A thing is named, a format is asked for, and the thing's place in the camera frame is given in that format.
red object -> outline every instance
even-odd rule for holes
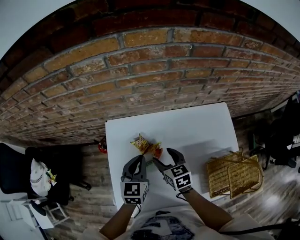
[[[100,152],[107,153],[106,137],[102,138],[102,140],[99,142],[96,140],[94,140],[94,141],[98,143],[98,148],[99,148]]]
[[[101,143],[98,144],[98,148],[99,148],[100,152],[107,153],[107,149],[105,149],[104,147],[102,147]]]

white box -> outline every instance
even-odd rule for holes
[[[175,166],[164,171],[165,181],[170,184],[175,190],[179,190],[190,186],[192,174],[188,171],[186,164]]]
[[[121,193],[125,204],[143,204],[148,190],[148,182],[121,182]]]

white t-shirt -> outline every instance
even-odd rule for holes
[[[241,231],[260,227],[248,214],[233,219],[220,229]],[[86,229],[78,240],[108,240],[99,229]],[[267,232],[222,235],[204,225],[190,206],[140,213],[132,226],[116,240],[273,240]]]

brick wall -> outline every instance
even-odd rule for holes
[[[0,139],[92,142],[105,121],[225,101],[232,117],[300,88],[300,43],[239,1],[78,1],[0,61]]]

black cable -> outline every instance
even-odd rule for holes
[[[139,212],[134,216],[134,218],[136,218],[137,217],[137,215],[139,215],[140,214],[140,212],[142,211],[142,207],[141,207],[141,205],[140,204],[137,204],[136,205],[137,206],[137,208],[139,209]]]
[[[182,200],[184,200],[184,201],[186,201],[187,202],[187,200],[186,199],[184,199],[184,198],[182,198],[182,197],[179,197],[181,194],[184,194],[184,193],[189,193],[191,190],[192,190],[193,188],[192,187],[190,187],[188,190],[186,190],[186,191],[184,191],[184,192],[180,192],[180,193],[178,193],[177,195],[176,195],[176,197],[177,198],[179,198],[179,199],[182,199]]]
[[[235,231],[235,232],[219,232],[220,234],[225,235],[242,235],[247,233],[255,233],[255,232],[261,232],[266,230],[272,230],[272,229],[282,229],[286,224],[275,224],[275,225],[269,225],[269,226],[262,226],[262,227],[256,227],[252,229],[247,229],[243,231]]]

